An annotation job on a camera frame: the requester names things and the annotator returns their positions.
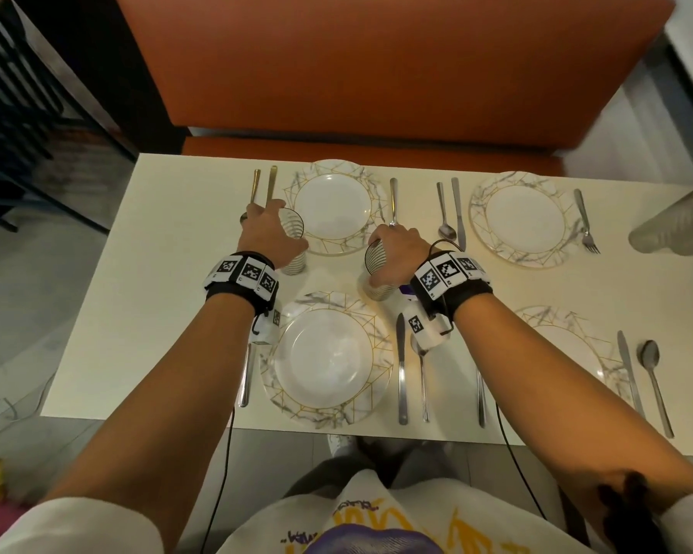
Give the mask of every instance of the white plate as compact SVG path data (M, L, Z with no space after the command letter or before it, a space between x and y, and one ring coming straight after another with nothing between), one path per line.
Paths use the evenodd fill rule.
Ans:
M314 292L287 304L277 344L261 345L259 353L269 399L315 428L367 416L385 394L393 363L383 321L340 292Z
M310 251L342 255L367 245L385 223L387 196L364 167L339 159L312 163L285 189L289 207L303 218Z
M629 376L618 345L603 338L589 320L572 311L547 306L526 307L516 314L633 406Z
M470 218L480 240L506 260L552 267L577 249L582 220L569 194L549 179L516 171L483 182L473 192Z

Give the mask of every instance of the wristband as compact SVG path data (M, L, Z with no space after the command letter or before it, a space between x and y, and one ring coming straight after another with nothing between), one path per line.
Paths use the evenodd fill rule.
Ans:
M411 288L430 319L436 314L454 322L454 313L470 297L492 293L490 278L480 265L464 252L442 251L421 264Z
M243 297L254 308L255 315L272 311L279 282L274 264L258 252L235 252L224 257L203 282L206 300L219 293Z

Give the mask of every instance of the tabletop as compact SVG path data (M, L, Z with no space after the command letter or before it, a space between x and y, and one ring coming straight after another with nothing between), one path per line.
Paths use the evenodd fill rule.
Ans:
M271 165L279 167L275 196L284 198L283 189L305 164L150 154L139 158L42 415L105 419L126 398L203 305L205 276L236 247L253 171L260 168L266 177ZM449 213L454 209L450 179L458 177L467 253L481 262L496 295L513 310L550 305L574 311L612 342L623 330L632 350L644 340L656 340L661 350L657 375L675 432L673 444L693 455L693 257L641 254L627 240L634 227L690 188L554 178L559 188L582 190L601 254L580 248L558 267L530 269L495 256L473 232L469 200L474 187L492 174L394 167L370 171L387 193L388 180L398 179L399 219L426 239L437 236L441 223L436 182L445 183ZM264 201L266 184L259 185L259 202ZM449 214L454 223L454 214ZM304 273L281 275L279 300L286 303L317 290L357 295L363 256L363 250L339 257L309 253ZM396 293L372 306L394 326L402 299ZM338 432L503 443L490 392L488 424L485 429L478 425L476 369L462 340L453 335L432 350L426 362L431 422L422 420L418 359L408 350L409 424L397 421L394 376L370 416ZM662 432L647 372L638 365L634 370L647 419ZM508 423L504 426L511 444L522 444ZM258 369L249 406L236 410L235 427L330 431L307 428L283 415L268 400Z

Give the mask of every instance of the shirt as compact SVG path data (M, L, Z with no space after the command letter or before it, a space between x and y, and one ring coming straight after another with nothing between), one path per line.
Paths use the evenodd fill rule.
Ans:
M675 552L693 553L693 496L661 518ZM219 554L282 552L590 552L554 525L462 482L387 490L356 474L336 499L294 496L255 514ZM0 554L163 552L145 516L107 502L63 498L34 507L0 538Z

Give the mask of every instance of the gray pants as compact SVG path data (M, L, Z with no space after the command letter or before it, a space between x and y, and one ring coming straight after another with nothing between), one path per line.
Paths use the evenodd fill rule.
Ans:
M302 494L315 494L329 499L335 499L341 494L352 476L365 469L376 471L383 480L383 484L392 490L407 488L419 482L433 480L435 478L458 479L457 472L452 462L444 453L440 442L426 442L412 447L402 453L397 460L397 471L390 476L391 482L385 482L382 473L385 467L383 461L376 459L374 462L361 451L355 451L346 456L335 456L323 461L311 472L300 478L285 494L285 497L299 496Z

